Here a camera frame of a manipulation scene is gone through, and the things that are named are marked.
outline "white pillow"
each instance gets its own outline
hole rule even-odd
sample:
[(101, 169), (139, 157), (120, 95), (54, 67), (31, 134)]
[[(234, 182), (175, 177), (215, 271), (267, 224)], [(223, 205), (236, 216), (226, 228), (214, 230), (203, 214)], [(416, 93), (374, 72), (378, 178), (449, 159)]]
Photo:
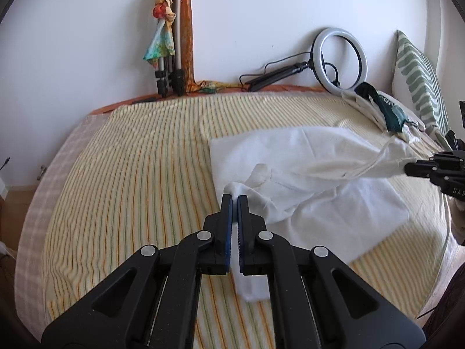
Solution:
[(449, 120), (436, 73), (428, 58), (403, 32), (398, 31), (397, 36), (398, 51), (392, 94), (423, 121), (426, 133), (445, 147), (447, 141), (444, 135), (449, 130)]

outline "bed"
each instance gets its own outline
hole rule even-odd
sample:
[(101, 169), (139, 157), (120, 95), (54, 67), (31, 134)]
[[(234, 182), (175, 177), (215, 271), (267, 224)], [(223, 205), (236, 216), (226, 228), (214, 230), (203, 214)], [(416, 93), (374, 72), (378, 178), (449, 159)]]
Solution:
[[(26, 217), (18, 316), (40, 339), (47, 324), (139, 247), (174, 245), (198, 230), (218, 211), (211, 138), (312, 125), (346, 127), (378, 147), (387, 140), (339, 97), (314, 91), (186, 97), (88, 116), (57, 154)], [(425, 136), (414, 150), (428, 157), (440, 149)], [(415, 319), (436, 305), (465, 255), (450, 231), (448, 198), (424, 179), (391, 181), (411, 220), (350, 266)], [(194, 347), (239, 343), (274, 347), (269, 302), (243, 302), (231, 276), (204, 276)]]

